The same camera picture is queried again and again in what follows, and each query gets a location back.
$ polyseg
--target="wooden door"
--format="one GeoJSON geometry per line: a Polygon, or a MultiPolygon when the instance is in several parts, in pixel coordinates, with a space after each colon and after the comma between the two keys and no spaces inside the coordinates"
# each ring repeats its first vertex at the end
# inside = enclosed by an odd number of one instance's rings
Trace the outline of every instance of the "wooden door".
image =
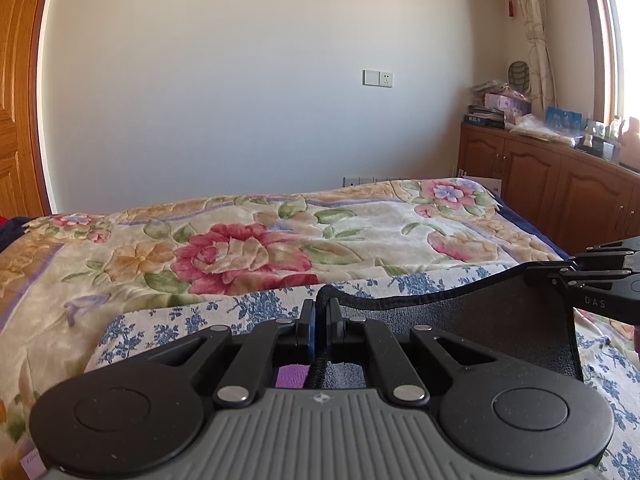
{"type": "Polygon", "coordinates": [[[458,169],[468,176],[500,178],[504,139],[482,130],[462,128],[458,169]]]}
{"type": "Polygon", "coordinates": [[[634,186],[629,204],[629,212],[626,215],[625,234],[623,238],[640,236],[640,186],[634,186]]]}
{"type": "Polygon", "coordinates": [[[504,141],[502,198],[543,233],[556,195],[561,156],[524,142],[504,141]]]}
{"type": "Polygon", "coordinates": [[[564,156],[548,236],[569,254],[624,237],[633,184],[564,156]]]}
{"type": "MultiPolygon", "coordinates": [[[[33,41],[41,0],[0,0],[0,216],[41,216],[33,41]]],[[[38,17],[36,35],[39,34],[38,17]]]]}

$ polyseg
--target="beige curtain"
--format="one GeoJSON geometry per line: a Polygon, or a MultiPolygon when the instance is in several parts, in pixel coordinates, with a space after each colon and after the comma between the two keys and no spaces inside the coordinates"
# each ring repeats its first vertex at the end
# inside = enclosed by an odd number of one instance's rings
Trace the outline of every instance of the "beige curtain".
{"type": "Polygon", "coordinates": [[[516,3],[531,45],[529,67],[533,113],[543,117],[546,108],[556,104],[554,78],[546,49],[545,0],[516,0],[516,3]]]}

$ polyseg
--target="bed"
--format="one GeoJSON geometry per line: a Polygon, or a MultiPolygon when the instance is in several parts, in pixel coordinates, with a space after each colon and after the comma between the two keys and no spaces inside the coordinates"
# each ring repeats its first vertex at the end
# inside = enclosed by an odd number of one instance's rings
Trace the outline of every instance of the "bed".
{"type": "MultiPolygon", "coordinates": [[[[18,460],[33,449],[26,422],[40,393],[84,370],[213,320],[241,332],[295,316],[323,283],[423,294],[559,253],[460,178],[35,219],[0,253],[0,478],[19,478],[18,460]]],[[[576,324],[586,382],[609,397],[618,424],[601,468],[632,478],[632,329],[579,312],[576,324]]]]}

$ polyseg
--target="red tassel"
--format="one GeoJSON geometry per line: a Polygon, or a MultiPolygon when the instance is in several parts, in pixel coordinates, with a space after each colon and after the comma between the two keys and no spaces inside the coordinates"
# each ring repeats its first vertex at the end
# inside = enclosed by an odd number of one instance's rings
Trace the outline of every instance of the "red tassel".
{"type": "Polygon", "coordinates": [[[516,13],[513,12],[513,0],[509,0],[509,16],[513,18],[515,15],[516,13]]]}

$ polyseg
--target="white cloth with blue flowers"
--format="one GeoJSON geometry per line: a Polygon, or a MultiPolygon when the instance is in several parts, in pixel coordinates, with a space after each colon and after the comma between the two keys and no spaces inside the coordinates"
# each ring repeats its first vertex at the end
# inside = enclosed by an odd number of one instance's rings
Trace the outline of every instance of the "white cloth with blue flowers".
{"type": "MultiPolygon", "coordinates": [[[[466,285],[505,270],[505,266],[455,267],[392,278],[334,283],[361,298],[411,296],[466,285]]],[[[297,318],[307,298],[322,285],[253,292],[219,301],[159,310],[140,310],[118,316],[109,325],[86,370],[111,364],[173,341],[210,324],[226,324],[234,333],[277,317],[297,318]]],[[[616,427],[599,469],[606,478],[640,480],[640,372],[608,336],[580,313],[575,327],[584,381],[598,390],[613,410],[616,427]]]]}

